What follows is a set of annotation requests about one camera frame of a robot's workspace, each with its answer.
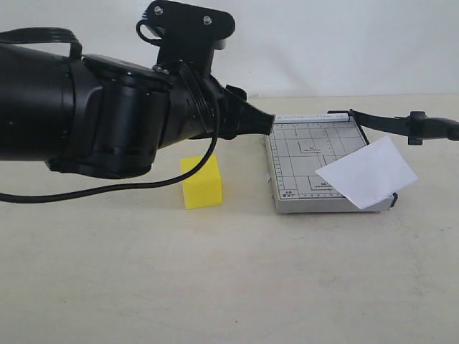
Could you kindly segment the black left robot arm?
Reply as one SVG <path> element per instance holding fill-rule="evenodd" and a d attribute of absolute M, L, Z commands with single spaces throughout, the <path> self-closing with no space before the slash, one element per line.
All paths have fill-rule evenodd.
<path fill-rule="evenodd" d="M 183 140 L 268 135 L 274 116 L 181 60 L 143 67 L 1 46 L 1 159 L 103 179 L 148 173 Z"/>

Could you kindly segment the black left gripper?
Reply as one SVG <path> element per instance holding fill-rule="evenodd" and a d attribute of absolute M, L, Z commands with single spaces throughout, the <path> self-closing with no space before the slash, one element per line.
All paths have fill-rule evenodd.
<path fill-rule="evenodd" d="M 160 148 L 183 140 L 211 138 L 214 125 L 208 115 L 216 108 L 219 109 L 219 138 L 232 140 L 239 135 L 269 135 L 272 132 L 275 116 L 249 104 L 243 89 L 231 85 L 224 87 L 213 75 L 196 76 L 194 81 L 202 91 L 207 107 L 201 117 L 178 73 L 158 73 L 157 77 L 169 91 L 169 108 L 158 144 Z"/>

